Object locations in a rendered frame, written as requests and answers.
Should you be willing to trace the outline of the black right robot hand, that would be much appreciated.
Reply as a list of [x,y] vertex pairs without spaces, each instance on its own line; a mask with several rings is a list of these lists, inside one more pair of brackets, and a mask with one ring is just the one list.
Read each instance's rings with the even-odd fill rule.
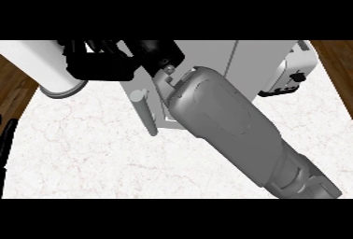
[[133,56],[117,46],[118,40],[58,40],[67,57],[67,70],[80,80],[132,81],[143,67],[154,77],[169,65],[177,67],[185,54],[174,40],[124,40]]

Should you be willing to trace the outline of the white cylinder with grey rim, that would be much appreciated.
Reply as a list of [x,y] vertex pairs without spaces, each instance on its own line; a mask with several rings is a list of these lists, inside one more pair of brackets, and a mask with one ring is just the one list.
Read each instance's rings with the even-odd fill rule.
[[67,71],[62,51],[55,40],[0,40],[0,54],[36,80],[52,99],[74,96],[87,85],[87,80],[76,79]]

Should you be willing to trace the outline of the black curved object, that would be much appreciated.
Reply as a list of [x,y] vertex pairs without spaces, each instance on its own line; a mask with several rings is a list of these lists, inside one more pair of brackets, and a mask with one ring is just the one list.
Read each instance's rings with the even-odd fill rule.
[[0,168],[5,168],[8,164],[16,126],[18,119],[11,119],[0,135]]

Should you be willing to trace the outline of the pale grey appliance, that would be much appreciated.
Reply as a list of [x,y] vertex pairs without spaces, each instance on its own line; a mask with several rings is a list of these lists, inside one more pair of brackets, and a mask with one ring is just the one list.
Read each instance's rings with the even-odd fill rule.
[[300,40],[290,50],[259,96],[268,97],[293,93],[306,81],[318,63],[319,56],[310,41]]

